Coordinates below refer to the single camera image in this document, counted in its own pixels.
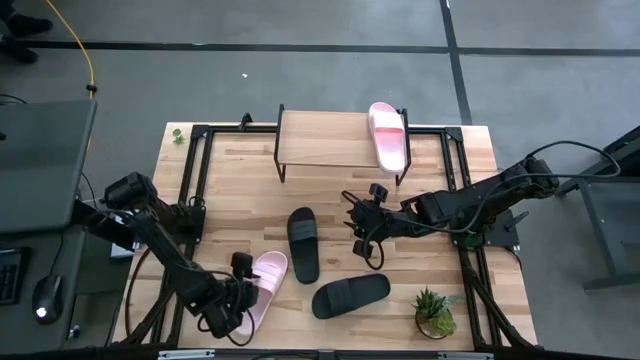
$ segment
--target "small wooden stand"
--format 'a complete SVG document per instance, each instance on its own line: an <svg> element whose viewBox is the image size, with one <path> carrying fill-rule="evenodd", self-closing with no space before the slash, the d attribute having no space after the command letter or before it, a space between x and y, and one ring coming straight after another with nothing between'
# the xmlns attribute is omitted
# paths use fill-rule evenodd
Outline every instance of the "small wooden stand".
<svg viewBox="0 0 640 360"><path fill-rule="evenodd" d="M402 175L396 175L399 186L411 167L411 151L407 109L397 111L404 121L407 154ZM282 183L287 165L377 168L368 114L293 111L280 104L274 161Z"/></svg>

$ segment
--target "keyboard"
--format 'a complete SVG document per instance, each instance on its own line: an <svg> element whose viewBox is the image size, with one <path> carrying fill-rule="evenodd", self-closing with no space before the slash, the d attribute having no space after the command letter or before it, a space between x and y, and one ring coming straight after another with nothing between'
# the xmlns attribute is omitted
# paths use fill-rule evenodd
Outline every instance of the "keyboard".
<svg viewBox="0 0 640 360"><path fill-rule="evenodd" d="M20 301L20 287L29 260L29 248L0 250L0 306Z"/></svg>

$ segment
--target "slide sandal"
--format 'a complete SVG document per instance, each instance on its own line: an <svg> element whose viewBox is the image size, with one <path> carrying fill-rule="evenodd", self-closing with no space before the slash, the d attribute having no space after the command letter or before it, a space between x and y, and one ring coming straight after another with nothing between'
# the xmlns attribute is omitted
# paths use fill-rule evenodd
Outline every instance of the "slide sandal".
<svg viewBox="0 0 640 360"><path fill-rule="evenodd" d="M278 251L269 251L253 263L253 275L260 277L256 281L258 301L249 309L255 322L255 331L260 328L269 304L271 304L271 300L276 296L276 292L280 284L282 284L282 279L287 273L288 264L287 255ZM251 319L247 314L242 317L242 325L235 331L240 335L251 335Z"/></svg>
<svg viewBox="0 0 640 360"><path fill-rule="evenodd" d="M404 121L393 106L377 102L369 108L369 130L380 169L401 174L407 165Z"/></svg>
<svg viewBox="0 0 640 360"><path fill-rule="evenodd" d="M318 289L311 309L318 319L329 319L382 300L390 291L389 279L382 274L342 279Z"/></svg>
<svg viewBox="0 0 640 360"><path fill-rule="evenodd" d="M320 264L318 228L313 211L307 207L294 211L287 222L287 235L296 278L303 284L314 283L320 277Z"/></svg>

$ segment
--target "gray floor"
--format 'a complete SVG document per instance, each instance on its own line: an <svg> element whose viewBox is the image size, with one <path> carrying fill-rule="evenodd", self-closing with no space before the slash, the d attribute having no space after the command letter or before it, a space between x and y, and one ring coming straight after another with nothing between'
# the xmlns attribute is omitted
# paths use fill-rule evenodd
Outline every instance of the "gray floor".
<svg viewBox="0 0 640 360"><path fill-rule="evenodd" d="M446 39L437 0L58 0L84 39L189 43L433 45ZM49 16L41 0L25 12ZM640 48L630 0L451 0L460 46ZM43 38L69 39L58 24ZM74 50L39 63L0 58L0 92L31 102L85 96ZM415 123L460 124L448 55L91 51L98 115L85 172L96 188L130 171L152 174L168 121L274 121L277 105L364 111L407 107ZM462 56L474 124L490 128L499 166L557 139L606 145L638 125L640 58ZM596 156L557 148L555 171ZM541 345L637 358L640 287L585 294L605 267L577 194L527 201L519 225L524 277Z"/></svg>

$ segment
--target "computer mouse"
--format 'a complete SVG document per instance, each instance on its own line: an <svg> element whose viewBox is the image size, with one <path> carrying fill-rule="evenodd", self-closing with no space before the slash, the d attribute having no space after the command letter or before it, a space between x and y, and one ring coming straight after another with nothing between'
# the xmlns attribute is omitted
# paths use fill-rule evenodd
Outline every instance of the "computer mouse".
<svg viewBox="0 0 640 360"><path fill-rule="evenodd" d="M53 324L62 315L62 277L48 275L33 289L33 315L40 325Z"/></svg>

